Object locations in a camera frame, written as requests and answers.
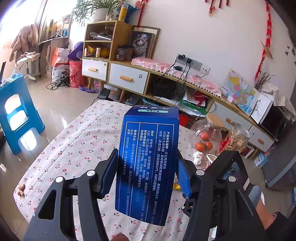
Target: small bottle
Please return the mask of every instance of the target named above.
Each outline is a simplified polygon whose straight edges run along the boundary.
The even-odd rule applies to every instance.
[[[128,5],[123,4],[119,13],[118,21],[124,22],[126,19],[126,13],[128,12]]]
[[[101,48],[96,49],[96,58],[101,57]]]

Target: shopping bag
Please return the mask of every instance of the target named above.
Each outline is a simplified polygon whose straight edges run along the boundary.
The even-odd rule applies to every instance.
[[[51,66],[57,66],[59,64],[69,64],[68,54],[70,49],[56,48],[52,57]]]

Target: microwave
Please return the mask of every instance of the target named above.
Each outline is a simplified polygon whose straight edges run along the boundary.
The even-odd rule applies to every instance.
[[[285,134],[289,120],[287,119],[284,109],[281,106],[271,105],[270,109],[260,120],[260,125],[267,130],[276,141],[279,141]]]

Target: blue plastic stool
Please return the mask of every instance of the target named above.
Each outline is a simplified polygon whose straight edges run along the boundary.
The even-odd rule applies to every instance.
[[[12,111],[10,114],[7,114],[5,110],[5,103],[9,97],[18,94],[20,97],[21,105]],[[28,116],[28,120],[23,123],[16,130],[11,130],[10,119],[17,112],[23,110]],[[31,95],[25,83],[25,79],[22,74],[18,73],[12,76],[10,83],[4,85],[0,88],[0,124],[3,128],[5,138],[8,145],[10,146],[12,153],[14,155],[21,152],[21,148],[18,145],[18,140],[31,128],[35,127],[38,133],[44,131],[45,125],[43,124],[35,106],[33,104]]]

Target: purple object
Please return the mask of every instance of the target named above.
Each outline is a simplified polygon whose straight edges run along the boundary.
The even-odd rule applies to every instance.
[[[82,58],[82,52],[83,42],[78,42],[75,44],[73,51],[68,54],[68,58],[71,60],[78,60],[79,58]]]
[[[89,90],[88,88],[86,87],[81,87],[81,86],[78,86],[78,88],[82,91],[86,91],[87,93],[95,93],[96,91],[95,90]]]

